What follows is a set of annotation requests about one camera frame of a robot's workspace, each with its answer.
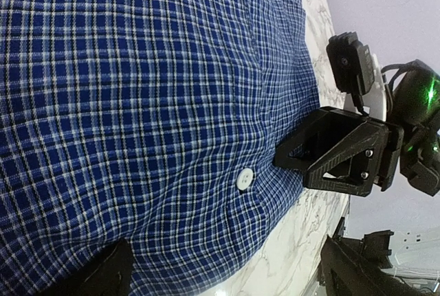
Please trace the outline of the blue checked shirt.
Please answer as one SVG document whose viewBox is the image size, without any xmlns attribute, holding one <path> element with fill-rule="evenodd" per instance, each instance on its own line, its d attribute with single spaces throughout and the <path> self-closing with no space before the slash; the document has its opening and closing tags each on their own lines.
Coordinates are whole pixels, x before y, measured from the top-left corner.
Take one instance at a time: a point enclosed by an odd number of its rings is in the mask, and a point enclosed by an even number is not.
<svg viewBox="0 0 440 296">
<path fill-rule="evenodd" d="M 300 196 L 277 145 L 319 106 L 302 0 L 1 0 L 1 294 L 106 246 L 132 295 L 198 295 Z"/>
</svg>

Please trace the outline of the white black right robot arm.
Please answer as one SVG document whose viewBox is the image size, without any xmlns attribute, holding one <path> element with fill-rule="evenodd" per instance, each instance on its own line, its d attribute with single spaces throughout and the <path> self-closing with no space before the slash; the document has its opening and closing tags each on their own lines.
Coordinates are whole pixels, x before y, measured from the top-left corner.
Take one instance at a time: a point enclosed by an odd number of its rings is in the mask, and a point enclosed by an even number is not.
<svg viewBox="0 0 440 296">
<path fill-rule="evenodd" d="M 439 193 L 439 74 L 415 60 L 387 66 L 393 107 L 384 121 L 331 106 L 312 111 L 276 149 L 273 164 L 299 170 L 305 187 L 368 196 L 399 170 L 429 196 Z"/>
</svg>

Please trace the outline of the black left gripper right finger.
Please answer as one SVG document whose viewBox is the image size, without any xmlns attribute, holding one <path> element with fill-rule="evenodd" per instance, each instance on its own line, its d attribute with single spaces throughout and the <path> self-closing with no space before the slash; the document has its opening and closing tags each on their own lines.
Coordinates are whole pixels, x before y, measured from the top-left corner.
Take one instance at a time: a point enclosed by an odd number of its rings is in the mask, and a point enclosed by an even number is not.
<svg viewBox="0 0 440 296">
<path fill-rule="evenodd" d="M 327 237 L 321 268 L 326 294 L 351 296 L 411 296 L 418 290 L 385 274 L 343 241 Z"/>
</svg>

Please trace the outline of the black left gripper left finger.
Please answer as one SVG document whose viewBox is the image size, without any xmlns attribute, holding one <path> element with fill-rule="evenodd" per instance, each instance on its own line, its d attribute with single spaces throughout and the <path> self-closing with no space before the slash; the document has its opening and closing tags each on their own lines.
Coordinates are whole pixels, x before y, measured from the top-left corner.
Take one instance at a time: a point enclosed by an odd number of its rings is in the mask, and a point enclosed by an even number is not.
<svg viewBox="0 0 440 296">
<path fill-rule="evenodd" d="M 40 295 L 128 295 L 133 253 L 127 240 L 104 248 L 89 264 Z"/>
</svg>

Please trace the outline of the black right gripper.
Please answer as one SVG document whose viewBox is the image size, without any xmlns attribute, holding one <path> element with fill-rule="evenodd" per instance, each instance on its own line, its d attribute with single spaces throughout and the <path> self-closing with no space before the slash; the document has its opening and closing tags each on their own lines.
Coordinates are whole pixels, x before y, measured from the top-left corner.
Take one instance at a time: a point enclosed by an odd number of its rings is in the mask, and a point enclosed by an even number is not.
<svg viewBox="0 0 440 296">
<path fill-rule="evenodd" d="M 276 148 L 274 166 L 305 172 L 309 189 L 368 196 L 374 184 L 386 191 L 396 169 L 427 195 L 439 193 L 439 134 L 413 133 L 331 106 L 312 111 Z"/>
</svg>

